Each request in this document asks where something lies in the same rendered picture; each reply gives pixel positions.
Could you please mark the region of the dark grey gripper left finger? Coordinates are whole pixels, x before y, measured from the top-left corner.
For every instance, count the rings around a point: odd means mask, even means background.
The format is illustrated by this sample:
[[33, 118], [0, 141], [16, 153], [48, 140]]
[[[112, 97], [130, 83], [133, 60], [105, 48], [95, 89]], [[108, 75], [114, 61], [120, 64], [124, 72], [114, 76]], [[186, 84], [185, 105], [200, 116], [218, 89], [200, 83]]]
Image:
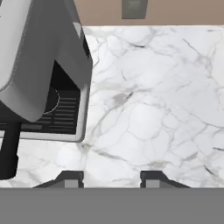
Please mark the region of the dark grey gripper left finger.
[[84, 171], [62, 171], [56, 179], [47, 181], [37, 188], [83, 188]]

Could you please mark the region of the grey wall socket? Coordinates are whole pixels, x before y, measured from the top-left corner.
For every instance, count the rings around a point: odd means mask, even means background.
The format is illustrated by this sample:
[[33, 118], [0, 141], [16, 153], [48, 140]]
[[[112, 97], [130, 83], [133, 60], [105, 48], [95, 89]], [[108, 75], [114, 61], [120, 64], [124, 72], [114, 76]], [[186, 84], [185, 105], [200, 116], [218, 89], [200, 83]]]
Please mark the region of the grey wall socket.
[[145, 19], [148, 0], [122, 0], [122, 19]]

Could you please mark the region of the grey coffee machine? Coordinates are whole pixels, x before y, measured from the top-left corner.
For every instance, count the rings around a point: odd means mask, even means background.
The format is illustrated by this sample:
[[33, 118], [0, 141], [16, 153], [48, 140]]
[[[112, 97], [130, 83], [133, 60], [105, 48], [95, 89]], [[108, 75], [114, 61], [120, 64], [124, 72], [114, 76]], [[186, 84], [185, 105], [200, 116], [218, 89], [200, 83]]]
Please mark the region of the grey coffee machine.
[[74, 0], [0, 0], [0, 180], [20, 139], [84, 139], [92, 69]]

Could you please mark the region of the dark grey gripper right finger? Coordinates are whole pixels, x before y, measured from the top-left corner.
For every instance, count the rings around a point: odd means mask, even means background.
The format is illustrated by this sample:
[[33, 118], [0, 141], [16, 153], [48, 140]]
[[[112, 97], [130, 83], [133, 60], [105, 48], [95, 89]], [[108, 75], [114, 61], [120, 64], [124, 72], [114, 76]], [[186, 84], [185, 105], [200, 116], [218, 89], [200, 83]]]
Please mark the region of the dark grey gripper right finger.
[[177, 181], [168, 179], [162, 171], [141, 171], [140, 179], [141, 188], [187, 188], [187, 185], [183, 185]]

